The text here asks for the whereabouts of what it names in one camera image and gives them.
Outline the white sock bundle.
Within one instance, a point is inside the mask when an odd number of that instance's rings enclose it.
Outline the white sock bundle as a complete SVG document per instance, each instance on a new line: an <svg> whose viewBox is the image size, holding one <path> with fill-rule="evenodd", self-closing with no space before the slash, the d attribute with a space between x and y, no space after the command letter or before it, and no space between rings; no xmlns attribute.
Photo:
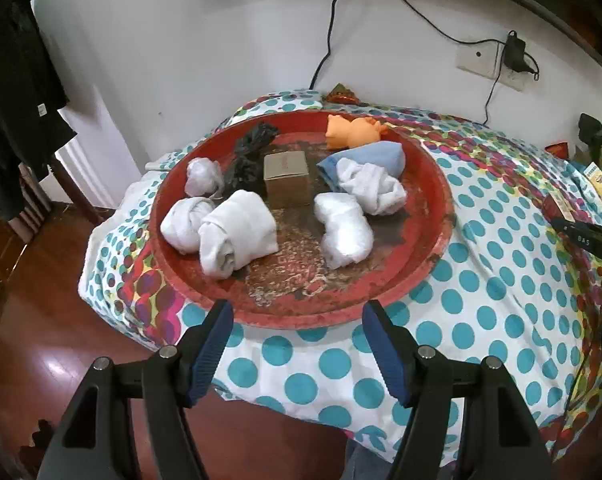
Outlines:
<svg viewBox="0 0 602 480"><path fill-rule="evenodd" d="M365 214L390 216L406 204L403 185L382 166L341 158L336 170L339 186L356 199Z"/></svg>

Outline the light blue sock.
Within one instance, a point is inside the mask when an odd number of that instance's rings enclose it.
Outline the light blue sock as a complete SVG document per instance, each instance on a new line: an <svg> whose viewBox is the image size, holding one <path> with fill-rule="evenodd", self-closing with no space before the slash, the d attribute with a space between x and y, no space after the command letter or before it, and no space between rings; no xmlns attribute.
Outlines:
<svg viewBox="0 0 602 480"><path fill-rule="evenodd" d="M341 192L338 183L337 162L347 158L358 164L370 164L385 168L391 177L399 179L405 168L405 155L399 142L379 141L333 153L316 164L317 170L333 192Z"/></svg>

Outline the white sock small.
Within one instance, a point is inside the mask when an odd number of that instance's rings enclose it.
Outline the white sock small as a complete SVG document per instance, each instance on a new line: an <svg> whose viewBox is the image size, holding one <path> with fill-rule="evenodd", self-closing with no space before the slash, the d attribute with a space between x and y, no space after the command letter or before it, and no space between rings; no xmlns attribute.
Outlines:
<svg viewBox="0 0 602 480"><path fill-rule="evenodd" d="M198 230L202 219L213 209L212 200L204 197L178 200L161 222L164 240L182 255L195 254L200 246Z"/></svg>

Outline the white sock pair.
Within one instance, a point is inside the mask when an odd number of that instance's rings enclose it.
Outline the white sock pair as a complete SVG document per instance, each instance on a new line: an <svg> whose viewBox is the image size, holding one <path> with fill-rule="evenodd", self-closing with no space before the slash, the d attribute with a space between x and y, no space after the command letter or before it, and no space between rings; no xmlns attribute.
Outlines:
<svg viewBox="0 0 602 480"><path fill-rule="evenodd" d="M277 225L260 196L239 190L207 214L198 230L203 274L229 278L252 260L279 251Z"/></svg>

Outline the orange toy animal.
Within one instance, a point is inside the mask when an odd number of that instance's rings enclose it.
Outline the orange toy animal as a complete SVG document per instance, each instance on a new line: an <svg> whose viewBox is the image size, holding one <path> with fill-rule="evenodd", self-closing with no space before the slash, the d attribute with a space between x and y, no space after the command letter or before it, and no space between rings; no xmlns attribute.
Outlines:
<svg viewBox="0 0 602 480"><path fill-rule="evenodd" d="M352 120L340 115L329 115L326 129L326 145L329 150L359 148L379 142L387 133L388 127L371 117L358 117Z"/></svg>

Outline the clear plastic bag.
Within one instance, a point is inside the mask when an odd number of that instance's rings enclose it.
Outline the clear plastic bag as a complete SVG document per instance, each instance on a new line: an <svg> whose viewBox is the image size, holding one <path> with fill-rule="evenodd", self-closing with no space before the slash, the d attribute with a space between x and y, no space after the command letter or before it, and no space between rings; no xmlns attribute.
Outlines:
<svg viewBox="0 0 602 480"><path fill-rule="evenodd" d="M184 186L187 196L219 196L223 187L224 177L218 162L205 157L197 157L188 162Z"/></svg>

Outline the small cardboard box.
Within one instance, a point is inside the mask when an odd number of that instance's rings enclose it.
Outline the small cardboard box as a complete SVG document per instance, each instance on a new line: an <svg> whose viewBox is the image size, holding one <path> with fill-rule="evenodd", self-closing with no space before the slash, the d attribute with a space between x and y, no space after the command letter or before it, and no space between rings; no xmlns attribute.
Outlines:
<svg viewBox="0 0 602 480"><path fill-rule="evenodd" d="M307 206L312 185L303 151L285 151L264 157L263 179L267 203L273 209Z"/></svg>

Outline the black plastic bag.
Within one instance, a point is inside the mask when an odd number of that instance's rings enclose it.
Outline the black plastic bag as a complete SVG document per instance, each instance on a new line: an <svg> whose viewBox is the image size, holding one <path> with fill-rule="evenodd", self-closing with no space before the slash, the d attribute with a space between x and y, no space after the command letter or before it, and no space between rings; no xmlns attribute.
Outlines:
<svg viewBox="0 0 602 480"><path fill-rule="evenodd" d="M264 150L275 140L278 133L279 129L275 126L259 122L236 141L234 159L224 174L224 198L240 190L257 193L261 197L266 196Z"/></svg>

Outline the black power adapter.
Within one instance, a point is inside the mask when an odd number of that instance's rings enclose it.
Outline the black power adapter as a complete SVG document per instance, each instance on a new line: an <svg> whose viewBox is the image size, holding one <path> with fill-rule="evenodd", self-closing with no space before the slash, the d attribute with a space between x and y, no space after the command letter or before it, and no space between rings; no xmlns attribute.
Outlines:
<svg viewBox="0 0 602 480"><path fill-rule="evenodd" d="M536 60L527 53L526 43L511 30L506 38L503 49L503 64L517 74L530 74L534 80L540 77L540 67Z"/></svg>

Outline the red snack wrapper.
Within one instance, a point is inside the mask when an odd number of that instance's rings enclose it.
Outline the red snack wrapper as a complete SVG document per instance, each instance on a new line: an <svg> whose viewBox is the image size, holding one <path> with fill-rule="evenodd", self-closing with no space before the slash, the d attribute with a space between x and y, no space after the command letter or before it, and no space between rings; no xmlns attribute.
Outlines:
<svg viewBox="0 0 602 480"><path fill-rule="evenodd" d="M328 103L357 105L359 98L357 95L344 84L336 84L330 92L324 96L324 100Z"/></svg>

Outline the round red worn tray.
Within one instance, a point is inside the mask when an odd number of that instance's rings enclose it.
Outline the round red worn tray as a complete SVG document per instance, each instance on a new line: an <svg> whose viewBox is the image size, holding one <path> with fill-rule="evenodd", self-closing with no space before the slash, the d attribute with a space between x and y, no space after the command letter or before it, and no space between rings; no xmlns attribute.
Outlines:
<svg viewBox="0 0 602 480"><path fill-rule="evenodd" d="M387 138L402 145L404 208L373 217L374 246L364 261L330 270L321 253L324 227L314 207L276 209L279 251L252 261L224 281L207 278L196 255L185 256L160 233L160 223L184 197L186 162L161 184L152 206L149 242L165 281L186 299L210 310L227 299L237 322L277 330L333 326L357 320L367 300L385 306L412 292L443 257L456 224L444 174L418 140L411 124L390 125Z"/></svg>

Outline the dark hanging clothes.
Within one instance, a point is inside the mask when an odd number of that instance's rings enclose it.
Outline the dark hanging clothes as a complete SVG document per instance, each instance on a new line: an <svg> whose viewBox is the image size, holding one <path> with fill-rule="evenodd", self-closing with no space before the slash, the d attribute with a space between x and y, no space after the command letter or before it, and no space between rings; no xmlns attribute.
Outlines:
<svg viewBox="0 0 602 480"><path fill-rule="evenodd" d="M32 0L0 6L0 216L25 207L20 166L38 180L75 136L59 110L69 103L40 33Z"/></svg>

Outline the white wall socket plate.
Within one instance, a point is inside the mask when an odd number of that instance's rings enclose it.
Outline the white wall socket plate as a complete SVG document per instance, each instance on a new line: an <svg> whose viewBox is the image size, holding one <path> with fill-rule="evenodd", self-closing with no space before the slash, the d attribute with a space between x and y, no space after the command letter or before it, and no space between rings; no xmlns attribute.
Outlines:
<svg viewBox="0 0 602 480"><path fill-rule="evenodd" d="M456 67L467 73L493 80L498 73L502 48L494 42L456 48ZM505 65L501 67L499 82L516 91L522 92L532 80L528 73L516 73Z"/></svg>

